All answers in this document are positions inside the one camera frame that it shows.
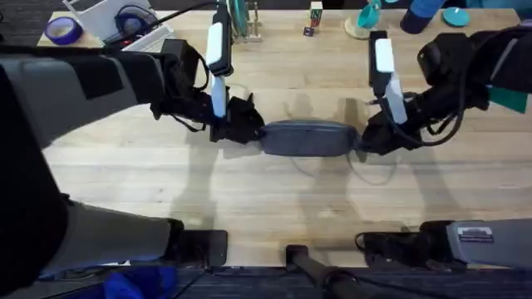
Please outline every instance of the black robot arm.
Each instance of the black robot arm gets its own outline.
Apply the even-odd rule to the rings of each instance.
[[[401,147],[413,150],[441,145],[460,129],[464,110],[488,109],[490,86],[532,92],[532,62],[526,58],[530,48],[532,28],[526,26],[477,32],[471,37],[463,33],[438,35],[417,57],[431,88],[405,101],[407,121],[400,125],[392,120],[390,107],[382,99],[382,85],[387,81],[376,84],[379,74],[372,67],[372,87],[382,111],[368,121],[362,135],[363,148],[388,154]],[[456,122],[445,137],[436,141],[421,138],[422,129],[438,135],[454,119]],[[434,130],[432,126],[439,122],[440,129]]]

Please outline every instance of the small box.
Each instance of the small box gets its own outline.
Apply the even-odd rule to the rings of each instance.
[[[313,37],[314,36],[314,28],[312,27],[305,27],[303,30],[303,35],[307,37]]]

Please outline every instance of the black cable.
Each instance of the black cable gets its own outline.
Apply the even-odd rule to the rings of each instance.
[[[376,282],[376,281],[374,281],[372,279],[369,279],[369,278],[366,278],[366,277],[359,277],[358,275],[355,275],[355,274],[353,274],[350,271],[347,271],[347,270],[344,270],[344,269],[341,269],[341,268],[337,268],[337,267],[329,268],[327,274],[323,275],[322,277],[320,277],[320,281],[317,284],[319,286],[324,287],[325,289],[327,289],[328,284],[330,284],[330,282],[333,281],[334,278],[339,278],[339,277],[349,277],[355,283],[365,282],[365,283],[372,284],[374,286],[384,287],[384,288],[391,288],[391,289],[394,289],[394,290],[397,290],[397,291],[409,292],[411,294],[416,294],[416,295],[425,296],[425,297],[432,297],[432,298],[437,298],[437,299],[457,299],[457,297],[451,297],[451,296],[447,296],[447,295],[444,295],[444,294],[438,294],[438,293],[429,292],[429,291],[423,291],[423,290],[419,290],[419,289],[412,289],[410,287],[392,285],[392,284],[389,284],[389,283],[386,283],[386,282]]]
[[[433,136],[434,135],[439,135],[439,134],[441,134],[441,132],[443,132],[443,130],[446,129],[446,127],[451,123],[451,121],[455,117],[456,117],[455,113],[449,115],[449,117],[447,117],[445,120],[443,120],[443,122],[441,123],[441,125],[438,127],[437,130],[432,129],[431,125],[426,125],[426,130]]]
[[[168,21],[168,20],[170,20],[170,19],[172,19],[174,17],[178,17],[178,16],[180,16],[180,15],[182,15],[184,13],[187,13],[187,12],[189,12],[191,10],[195,10],[195,9],[198,9],[198,8],[201,8],[201,7],[205,7],[205,6],[208,6],[208,5],[226,6],[225,3],[216,2],[216,1],[201,2],[201,3],[195,4],[195,5],[191,6],[191,7],[188,7],[188,8],[185,8],[183,10],[180,10],[178,12],[173,12],[173,13],[169,14],[166,17],[162,17],[159,20],[150,23],[148,26],[141,27],[137,31],[132,32],[130,34],[127,34],[124,37],[122,37],[122,38],[120,38],[120,39],[118,39],[116,41],[110,42],[109,44],[110,45],[115,45],[115,44],[120,43],[120,42],[129,41],[131,38],[135,37],[140,32],[144,32],[146,30],[149,30],[149,29],[151,29],[151,28],[153,28],[155,26],[158,26],[158,25],[162,24],[163,22],[166,22],[166,21]]]
[[[384,105],[382,105],[382,111],[383,111],[384,115],[386,116],[388,122],[392,125],[392,128],[393,128],[394,132],[396,132],[404,140],[407,140],[407,141],[409,141],[412,144],[417,145],[417,146],[437,146],[437,145],[442,145],[445,142],[449,141],[451,138],[453,138],[456,135],[456,133],[458,132],[458,130],[460,129],[462,121],[464,120],[464,113],[466,111],[466,84],[467,84],[467,77],[469,75],[470,68],[473,65],[473,62],[474,62],[475,58],[478,56],[478,53],[485,47],[485,45],[487,43],[493,41],[496,37],[499,37],[503,33],[507,33],[507,32],[514,31],[514,30],[517,31],[517,30],[520,30],[520,29],[521,30],[529,30],[527,28],[522,28],[522,27],[519,27],[519,26],[518,27],[509,27],[509,28],[500,30],[500,31],[496,32],[494,35],[486,38],[475,49],[471,59],[467,63],[467,66],[465,67],[464,71],[461,73],[459,87],[458,87],[459,95],[458,95],[458,110],[456,111],[456,121],[455,121],[454,125],[452,126],[451,131],[449,131],[449,133],[445,137],[443,137],[443,138],[441,138],[439,140],[435,140],[435,141],[417,140],[417,139],[411,137],[410,135],[405,133],[401,129],[401,127],[399,127],[398,124],[396,124],[396,122],[392,119],[392,112],[390,111],[390,108],[386,104],[384,104]]]
[[[183,295],[183,293],[186,292],[186,290],[188,290],[190,287],[192,287],[200,278],[202,278],[205,275],[207,275],[207,272],[203,271],[197,277],[195,277],[194,279],[190,280],[189,283],[187,283],[183,288],[181,288],[181,290],[177,294],[175,294],[175,296],[173,296],[173,299],[179,298],[181,295]]]
[[[223,272],[210,272],[209,273],[215,277],[226,277],[226,278],[280,278],[286,277],[290,274],[293,274],[293,271],[289,271],[286,268],[283,268],[283,272],[279,274],[223,274]]]

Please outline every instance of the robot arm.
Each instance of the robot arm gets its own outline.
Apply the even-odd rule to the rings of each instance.
[[[66,132],[134,105],[150,104],[156,120],[171,115],[209,125],[211,140],[247,143],[264,125],[251,100],[229,101],[231,26],[220,5],[209,29],[207,62],[184,40],[165,40],[161,54],[109,48],[2,47],[0,58],[41,147]],[[209,84],[195,87],[199,62]]]
[[[373,32],[370,53],[375,43],[386,38],[385,32]],[[532,28],[511,27],[498,32],[477,32],[471,37],[463,33],[442,33],[424,46],[417,57],[431,88],[404,101],[407,120],[395,120],[394,106],[384,98],[391,77],[379,71],[378,57],[370,57],[370,78],[377,103],[382,111],[374,115],[363,132],[363,148],[368,152],[387,154],[399,148],[413,150],[436,146],[449,140],[460,128],[464,110],[487,110],[491,86],[526,93],[532,92],[532,73],[526,53],[532,47]],[[440,134],[456,118],[449,134],[437,141],[424,141],[420,131],[427,128]],[[442,123],[440,130],[432,125]]]

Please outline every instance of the cable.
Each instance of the cable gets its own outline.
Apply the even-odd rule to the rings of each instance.
[[[189,125],[187,124],[184,120],[180,119],[179,117],[175,116],[175,115],[170,115],[174,118],[175,121],[179,122],[180,124],[184,125],[187,129],[189,129],[190,132],[192,133],[196,133],[196,132],[200,132],[202,130],[205,130],[205,128],[207,127],[206,124],[203,124],[201,126],[201,129],[196,129],[195,127],[193,127],[192,125]]]
[[[194,279],[190,280],[189,283],[187,283],[182,289],[181,291],[179,291],[177,294],[175,294],[175,296],[173,296],[173,299],[177,299],[179,298],[181,295],[183,295],[186,290],[188,290],[190,287],[192,287],[200,278],[202,278],[203,276],[207,275],[207,272],[206,271],[203,271],[201,274],[199,274],[197,277],[195,277]]]
[[[475,58],[478,56],[478,53],[481,50],[483,50],[483,48],[485,47],[485,45],[487,43],[493,41],[496,37],[499,37],[503,33],[511,32],[511,31],[514,31],[514,30],[516,30],[516,31],[528,30],[529,31],[529,29],[523,28],[523,27],[519,27],[519,26],[518,27],[509,27],[509,28],[500,30],[500,31],[496,32],[494,35],[492,35],[491,37],[486,38],[476,48],[476,50],[473,52],[473,56],[468,61],[467,66],[465,67],[464,71],[461,73],[461,76],[460,76],[460,82],[459,82],[459,87],[458,87],[459,97],[458,97],[458,110],[456,112],[456,121],[453,124],[453,126],[451,128],[451,131],[449,131],[449,133],[445,137],[441,138],[440,140],[435,140],[435,141],[424,141],[424,140],[417,140],[415,138],[412,138],[407,133],[405,133],[401,129],[401,127],[399,127],[399,125],[396,124],[396,122],[392,119],[392,112],[390,111],[390,108],[387,105],[382,105],[382,111],[383,111],[384,115],[386,116],[388,122],[392,125],[393,130],[399,136],[401,136],[404,140],[407,140],[408,142],[410,142],[410,143],[412,143],[414,145],[417,145],[417,146],[430,147],[430,146],[442,145],[445,142],[449,141],[451,138],[453,138],[456,135],[456,133],[458,132],[458,130],[460,129],[462,121],[464,120],[464,113],[466,111],[466,83],[467,83],[467,77],[469,75],[470,68],[473,65],[473,62],[474,62]],[[446,121],[444,121],[445,127],[448,125],[449,122],[451,122],[451,120],[449,118]]]
[[[216,2],[216,1],[201,2],[201,3],[195,4],[195,5],[191,6],[191,7],[188,7],[188,8],[185,8],[183,10],[180,10],[178,12],[173,12],[173,13],[169,14],[166,17],[162,17],[159,20],[150,23],[146,27],[141,27],[135,32],[127,34],[124,37],[122,37],[122,38],[120,38],[120,39],[118,39],[116,41],[110,42],[109,45],[115,45],[115,44],[118,44],[118,43],[121,43],[121,42],[129,41],[132,37],[135,37],[140,32],[149,30],[149,29],[151,29],[151,28],[153,28],[155,26],[158,26],[158,25],[162,24],[163,22],[166,22],[166,21],[168,21],[168,20],[170,20],[170,19],[172,19],[174,17],[178,17],[178,16],[180,16],[180,15],[182,15],[184,13],[187,13],[187,12],[189,12],[191,10],[195,10],[195,9],[198,9],[198,8],[201,8],[201,7],[205,7],[205,6],[208,6],[208,5],[217,5],[217,6],[225,6],[225,7],[227,7],[225,5],[225,3],[222,3],[222,2]]]
[[[341,277],[341,276],[345,277],[345,276],[347,276],[347,277],[350,277],[356,283],[358,283],[360,281],[360,282],[369,283],[369,284],[372,284],[372,285],[378,286],[378,287],[391,288],[391,289],[402,291],[402,292],[410,292],[411,294],[416,294],[416,295],[425,296],[425,297],[432,297],[432,298],[437,298],[437,299],[456,299],[456,297],[451,297],[451,296],[447,296],[447,295],[444,295],[444,294],[438,294],[438,293],[429,292],[429,291],[423,291],[423,290],[419,290],[419,289],[412,289],[410,287],[392,285],[392,284],[385,283],[385,282],[376,282],[376,281],[374,281],[372,279],[369,279],[369,278],[359,277],[358,275],[355,275],[352,272],[347,271],[347,270],[343,270],[341,268],[336,268],[335,269],[333,267],[333,268],[330,268],[330,269],[331,270],[329,270],[326,275],[323,275],[320,278],[320,281],[317,283],[317,285],[327,288],[328,284],[330,283],[330,281],[334,277]]]
[[[209,274],[215,277],[225,277],[225,278],[280,278],[280,277],[286,277],[287,275],[293,274],[293,271],[289,271],[286,268],[283,268],[282,273],[273,274],[273,275],[223,274],[222,272],[221,273],[211,272]]]

